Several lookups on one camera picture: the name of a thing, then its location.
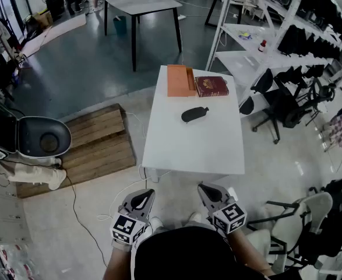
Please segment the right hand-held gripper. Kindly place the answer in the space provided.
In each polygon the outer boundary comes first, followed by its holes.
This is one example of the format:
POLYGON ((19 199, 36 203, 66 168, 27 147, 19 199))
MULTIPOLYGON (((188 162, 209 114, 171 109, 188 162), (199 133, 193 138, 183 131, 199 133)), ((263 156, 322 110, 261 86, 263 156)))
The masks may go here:
POLYGON ((211 183, 200 183, 198 194, 208 211, 209 222, 216 229, 224 234, 230 234, 245 224, 245 210, 238 205, 226 188, 211 183))

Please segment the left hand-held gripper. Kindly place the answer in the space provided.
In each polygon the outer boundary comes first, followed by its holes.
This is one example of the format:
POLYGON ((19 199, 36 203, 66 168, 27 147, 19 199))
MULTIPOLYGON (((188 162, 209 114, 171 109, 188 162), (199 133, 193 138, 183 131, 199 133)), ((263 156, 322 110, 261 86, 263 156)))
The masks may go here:
POLYGON ((142 189, 128 194, 118 207, 110 227, 114 240, 131 246, 144 233, 155 199, 153 189, 142 189))

